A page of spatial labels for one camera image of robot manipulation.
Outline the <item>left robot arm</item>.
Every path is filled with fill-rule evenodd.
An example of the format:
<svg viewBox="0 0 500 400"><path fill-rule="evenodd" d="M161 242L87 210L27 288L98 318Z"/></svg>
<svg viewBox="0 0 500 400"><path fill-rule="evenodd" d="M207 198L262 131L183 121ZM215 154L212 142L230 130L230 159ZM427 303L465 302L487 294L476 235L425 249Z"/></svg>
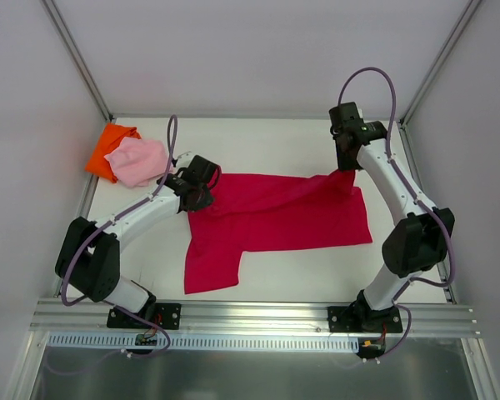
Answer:
<svg viewBox="0 0 500 400"><path fill-rule="evenodd" d="M95 221L77 217L70 223L55 266L62 280L64 305L74 305L65 297L67 289L73 287L81 299L110 306L108 328L179 327L176 308L159 303L145 287L124 277L120 268L126 246L154 225L213 204L212 190L221 175L216 163L186 152L171 165L156 187L138 201Z"/></svg>

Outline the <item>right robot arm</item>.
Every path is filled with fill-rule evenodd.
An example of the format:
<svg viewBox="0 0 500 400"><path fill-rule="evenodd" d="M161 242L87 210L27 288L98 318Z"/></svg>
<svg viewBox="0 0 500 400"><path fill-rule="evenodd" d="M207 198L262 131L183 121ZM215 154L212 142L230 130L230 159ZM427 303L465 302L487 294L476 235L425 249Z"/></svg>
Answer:
<svg viewBox="0 0 500 400"><path fill-rule="evenodd" d="M382 244L383 265L377 276L350 305L328 308L328 326L333 333L399 333L402 325L395 302L448 255L455 217L449 208L437 207L402 171L381 122L365 122L354 102L331 108L329 116L339 170L367 173L391 213L394 228Z"/></svg>

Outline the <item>magenta t shirt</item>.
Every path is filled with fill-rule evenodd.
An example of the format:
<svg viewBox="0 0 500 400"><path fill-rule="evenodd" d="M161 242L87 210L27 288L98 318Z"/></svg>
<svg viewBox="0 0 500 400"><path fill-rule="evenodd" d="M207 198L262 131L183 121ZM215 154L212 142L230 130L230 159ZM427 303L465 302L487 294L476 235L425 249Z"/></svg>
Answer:
<svg viewBox="0 0 500 400"><path fill-rule="evenodd" d="M184 292L239 283L243 253L369 244L373 238L355 173L289 177L224 173L211 206L187 215L191 241Z"/></svg>

